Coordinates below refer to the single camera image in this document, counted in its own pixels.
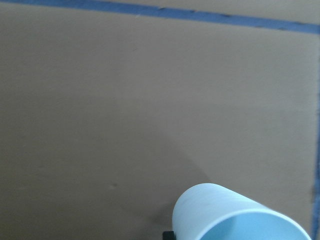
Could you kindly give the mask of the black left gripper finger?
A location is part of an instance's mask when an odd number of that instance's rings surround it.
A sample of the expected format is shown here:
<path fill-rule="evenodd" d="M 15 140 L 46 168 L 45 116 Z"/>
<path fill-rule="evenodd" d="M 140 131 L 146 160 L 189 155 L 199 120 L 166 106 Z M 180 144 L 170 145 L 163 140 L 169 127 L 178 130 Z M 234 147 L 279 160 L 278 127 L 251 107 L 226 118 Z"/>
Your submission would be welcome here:
<path fill-rule="evenodd" d="M 176 240 L 174 231 L 164 231 L 162 233 L 162 240 Z"/>

